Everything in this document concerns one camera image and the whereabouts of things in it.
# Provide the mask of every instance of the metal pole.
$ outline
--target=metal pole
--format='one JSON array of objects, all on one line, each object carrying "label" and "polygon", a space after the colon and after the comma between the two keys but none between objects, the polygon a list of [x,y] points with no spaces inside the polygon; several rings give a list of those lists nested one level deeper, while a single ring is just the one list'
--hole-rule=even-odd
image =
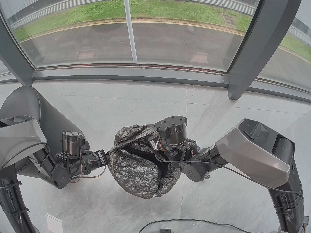
[{"label": "metal pole", "polygon": [[135,48],[135,41],[134,41],[134,33],[133,33],[132,19],[131,19],[131,11],[130,11],[130,3],[129,3],[128,0],[124,0],[124,8],[125,8],[128,36],[130,37],[130,45],[131,45],[132,57],[133,57],[133,61],[137,62],[137,55],[136,55],[136,48]]}]

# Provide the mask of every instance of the gray metal column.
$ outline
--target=gray metal column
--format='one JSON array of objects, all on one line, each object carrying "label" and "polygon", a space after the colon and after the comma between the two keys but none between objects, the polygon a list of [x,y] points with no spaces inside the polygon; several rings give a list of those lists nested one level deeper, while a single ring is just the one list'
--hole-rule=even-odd
[{"label": "gray metal column", "polygon": [[289,29],[301,0],[259,0],[229,69],[229,99],[239,99],[265,67]]},{"label": "gray metal column", "polygon": [[32,85],[35,70],[4,21],[0,7],[0,60],[22,85]]},{"label": "gray metal column", "polygon": [[133,57],[133,61],[137,62],[137,55],[136,55],[136,48],[135,48],[135,41],[134,41],[134,33],[133,33],[132,19],[131,19],[131,11],[130,11],[130,3],[129,3],[128,0],[124,0],[124,7],[125,7],[125,15],[126,15],[128,36],[130,37],[130,45],[131,45],[132,57]]}]

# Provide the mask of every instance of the yellow curb line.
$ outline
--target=yellow curb line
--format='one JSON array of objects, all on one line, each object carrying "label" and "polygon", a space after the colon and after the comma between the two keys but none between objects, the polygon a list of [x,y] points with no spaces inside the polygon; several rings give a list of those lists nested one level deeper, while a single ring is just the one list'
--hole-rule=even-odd
[{"label": "yellow curb line", "polygon": [[[88,27],[88,26],[93,26],[93,25],[103,25],[103,24],[116,24],[116,23],[126,23],[126,21],[114,21],[114,22],[101,22],[101,23],[96,23],[96,22],[92,22],[92,23],[88,23],[88,24],[84,24],[84,25],[79,25],[79,26],[74,26],[74,27],[68,27],[68,28],[64,28],[64,29],[58,29],[58,30],[55,30],[55,31],[51,31],[51,32],[47,32],[47,33],[43,33],[43,34],[40,34],[40,35],[36,35],[34,37],[31,37],[31,38],[28,38],[24,41],[21,41],[20,43],[23,43],[25,41],[28,41],[28,40],[32,40],[34,38],[37,38],[37,37],[41,37],[41,36],[44,36],[44,35],[47,35],[47,34],[51,34],[51,33],[56,33],[56,32],[61,32],[61,31],[65,31],[65,30],[68,30],[68,29],[77,29],[77,28],[82,28],[82,27]],[[227,32],[227,33],[232,33],[232,34],[236,34],[236,35],[239,35],[239,36],[244,36],[243,34],[241,33],[235,33],[235,32],[232,32],[229,30],[225,30],[225,29],[217,29],[217,28],[214,28],[214,27],[207,27],[207,26],[203,26],[203,25],[197,25],[197,24],[191,24],[191,23],[181,23],[181,22],[164,22],[164,21],[132,21],[132,23],[162,23],[162,24],[175,24],[175,25],[184,25],[184,26],[193,26],[193,27],[199,27],[199,28],[205,28],[205,29],[213,29],[213,30],[217,30],[217,31],[222,31],[222,32]],[[287,53],[290,53],[292,54],[293,56],[296,56],[302,60],[304,60],[305,62],[311,64],[311,62],[303,57],[301,57],[300,55],[297,55],[291,51],[288,51],[287,49],[285,49],[284,47],[280,47],[278,46],[279,49],[287,52]]]}]

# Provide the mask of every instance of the gray metal window frame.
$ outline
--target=gray metal window frame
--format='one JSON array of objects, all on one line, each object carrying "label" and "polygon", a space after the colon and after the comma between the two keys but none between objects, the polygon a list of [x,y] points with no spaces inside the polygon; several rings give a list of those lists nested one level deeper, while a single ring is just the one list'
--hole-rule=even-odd
[{"label": "gray metal window frame", "polygon": [[[146,67],[135,64],[89,66],[87,68],[61,67],[36,70],[13,37],[7,21],[2,17],[0,58],[9,71],[23,85],[33,80],[49,79],[113,79],[184,83],[228,88],[229,99],[238,99],[246,90],[278,95],[311,102],[311,94],[282,84],[263,82],[256,77],[271,58],[287,33],[301,0],[259,0],[251,24],[243,38],[228,73],[185,70],[179,67]],[[133,36],[128,21],[129,35]]]}]

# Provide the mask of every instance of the black cable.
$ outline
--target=black cable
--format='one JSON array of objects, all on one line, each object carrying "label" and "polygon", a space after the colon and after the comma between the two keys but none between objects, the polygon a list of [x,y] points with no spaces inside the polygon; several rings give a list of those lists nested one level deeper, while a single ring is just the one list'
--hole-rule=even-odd
[{"label": "black cable", "polygon": [[253,179],[251,179],[251,178],[249,178],[249,177],[247,177],[247,176],[245,176],[245,175],[243,175],[243,174],[241,174],[241,173],[239,173],[239,172],[237,172],[237,171],[235,171],[235,170],[233,170],[233,169],[231,169],[231,168],[228,168],[228,167],[226,167],[226,166],[224,166],[224,165],[216,164],[216,163],[214,163],[214,162],[207,162],[207,161],[162,161],[162,160],[160,160],[160,159],[156,156],[156,150],[154,151],[154,153],[155,153],[155,158],[156,158],[158,161],[160,161],[160,162],[164,162],[164,163],[176,163],[176,162],[184,162],[184,163],[187,163],[187,162],[188,162],[188,163],[206,163],[206,164],[214,164],[214,165],[216,165],[216,166],[219,166],[219,167],[223,167],[223,168],[225,168],[225,169],[228,169],[228,170],[230,170],[230,171],[232,171],[232,172],[234,172],[234,173],[236,173],[236,174],[238,174],[238,175],[240,175],[240,176],[242,176],[242,177],[244,177],[244,178],[246,178],[246,179],[248,179],[248,180],[250,180],[250,181],[252,181],[252,182],[255,182],[255,183],[257,183],[257,184],[259,184],[259,185],[261,185],[261,186],[263,186],[263,187],[266,187],[266,188],[271,189],[271,190],[274,190],[274,191],[284,192],[284,193],[296,193],[296,194],[298,194],[298,195],[300,195],[300,192],[301,192],[301,191],[300,191],[300,192],[285,191],[285,190],[273,188],[273,187],[271,187],[271,186],[262,184],[262,183],[260,183],[260,182],[258,182],[258,181],[256,181],[256,180],[253,180]]},{"label": "black cable", "polygon": [[30,145],[24,149],[22,149],[21,151],[17,152],[16,154],[14,154],[11,158],[9,158],[1,167],[0,167],[0,171],[2,170],[2,168],[8,164],[13,158],[15,158],[16,156],[18,156],[20,153],[24,152],[25,150],[29,149],[29,148],[32,148],[34,146],[37,146],[37,145],[40,145],[40,144],[48,144],[47,142],[39,142],[39,143],[35,143],[33,145]]},{"label": "black cable", "polygon": [[159,221],[153,221],[151,223],[146,224],[144,227],[142,227],[142,229],[138,232],[141,233],[143,231],[144,228],[146,228],[148,225],[153,224],[153,223],[159,223],[159,222],[169,222],[169,221],[197,221],[197,222],[205,222],[205,223],[211,223],[211,224],[215,224],[215,225],[220,225],[220,226],[230,226],[233,228],[236,228],[239,231],[245,232],[245,233],[254,233],[254,232],[249,232],[249,231],[245,231],[243,229],[240,229],[232,224],[227,224],[227,223],[215,223],[215,222],[211,222],[211,221],[207,221],[207,220],[200,220],[200,219],[188,219],[188,218],[177,218],[177,219],[167,219],[167,220],[159,220]]}]

